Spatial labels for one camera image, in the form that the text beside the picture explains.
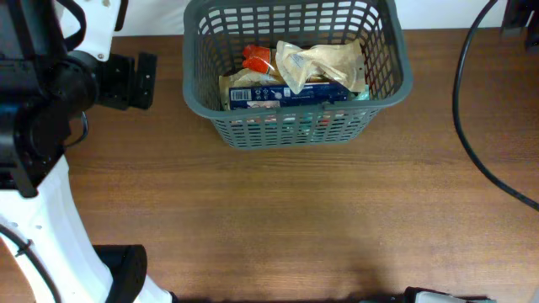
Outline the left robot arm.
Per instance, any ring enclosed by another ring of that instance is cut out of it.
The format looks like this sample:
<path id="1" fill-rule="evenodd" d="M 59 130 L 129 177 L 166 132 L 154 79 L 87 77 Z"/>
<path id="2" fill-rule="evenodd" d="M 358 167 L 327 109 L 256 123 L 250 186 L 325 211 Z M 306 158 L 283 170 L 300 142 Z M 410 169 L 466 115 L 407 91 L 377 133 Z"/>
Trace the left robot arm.
<path id="1" fill-rule="evenodd" d="M 127 0 L 1 4 L 1 238 L 38 302 L 165 302 L 140 244 L 94 245 L 75 206 L 67 149 L 95 104 L 152 105 L 157 58 L 113 54 Z"/>

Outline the teal tissue packet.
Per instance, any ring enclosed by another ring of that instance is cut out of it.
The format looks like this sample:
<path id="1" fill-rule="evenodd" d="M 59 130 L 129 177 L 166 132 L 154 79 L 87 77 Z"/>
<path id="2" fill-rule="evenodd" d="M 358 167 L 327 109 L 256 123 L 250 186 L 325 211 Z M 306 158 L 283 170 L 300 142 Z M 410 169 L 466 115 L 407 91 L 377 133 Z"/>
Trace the teal tissue packet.
<path id="1" fill-rule="evenodd" d="M 358 93 L 350 93 L 350 97 L 354 101 L 366 101 L 371 99 L 371 92 L 368 84 Z"/>

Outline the beige pouch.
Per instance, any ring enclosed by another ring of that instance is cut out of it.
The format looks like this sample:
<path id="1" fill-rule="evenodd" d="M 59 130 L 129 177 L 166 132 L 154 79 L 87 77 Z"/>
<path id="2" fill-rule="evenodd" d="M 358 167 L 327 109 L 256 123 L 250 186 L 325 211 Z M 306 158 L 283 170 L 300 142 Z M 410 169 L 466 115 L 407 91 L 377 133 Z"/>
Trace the beige pouch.
<path id="1" fill-rule="evenodd" d="M 266 85 L 281 85 L 285 81 L 281 76 L 272 76 L 249 69 L 242 69 L 230 76 L 219 76 L 219 89 L 221 105 L 225 110 L 230 110 L 230 88 L 259 87 Z"/>
<path id="2" fill-rule="evenodd" d="M 366 67 L 359 40 L 345 45 L 315 45 L 304 50 L 280 40 L 275 63 L 293 93 L 299 93 L 312 77 L 324 76 L 352 93 L 366 88 Z"/>

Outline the multicolour tissue multipack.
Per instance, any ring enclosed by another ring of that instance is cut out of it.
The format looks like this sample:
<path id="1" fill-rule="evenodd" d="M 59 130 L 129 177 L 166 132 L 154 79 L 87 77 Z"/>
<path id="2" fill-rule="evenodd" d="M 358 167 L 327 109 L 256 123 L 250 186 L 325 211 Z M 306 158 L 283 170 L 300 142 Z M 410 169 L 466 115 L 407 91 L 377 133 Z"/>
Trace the multicolour tissue multipack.
<path id="1" fill-rule="evenodd" d="M 299 93 L 286 85 L 230 88 L 226 105 L 230 110 L 285 108 L 346 101 L 350 91 L 336 82 L 308 83 Z"/>

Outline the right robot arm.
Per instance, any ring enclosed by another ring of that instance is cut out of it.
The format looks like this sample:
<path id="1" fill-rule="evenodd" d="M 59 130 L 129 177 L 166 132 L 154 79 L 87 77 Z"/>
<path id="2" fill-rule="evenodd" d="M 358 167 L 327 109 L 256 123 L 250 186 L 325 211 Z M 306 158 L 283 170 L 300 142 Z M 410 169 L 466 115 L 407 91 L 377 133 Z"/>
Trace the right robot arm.
<path id="1" fill-rule="evenodd" d="M 502 4 L 486 29 L 408 33 L 398 195 L 408 246 L 397 284 L 524 302 L 538 290 L 538 4 Z"/>

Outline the orange spaghetti pack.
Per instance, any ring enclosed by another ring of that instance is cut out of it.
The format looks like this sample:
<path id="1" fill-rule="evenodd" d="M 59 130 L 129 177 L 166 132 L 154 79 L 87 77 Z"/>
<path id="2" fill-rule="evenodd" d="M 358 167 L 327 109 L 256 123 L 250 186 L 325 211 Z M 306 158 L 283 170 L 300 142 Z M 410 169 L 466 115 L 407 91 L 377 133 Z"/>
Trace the orange spaghetti pack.
<path id="1" fill-rule="evenodd" d="M 276 47 L 274 49 L 270 49 L 263 46 L 248 45 L 243 49 L 243 67 L 255 72 L 269 74 L 272 76 L 280 76 L 275 63 L 275 53 Z M 312 77 L 307 83 L 316 82 L 320 78 L 326 77 Z"/>

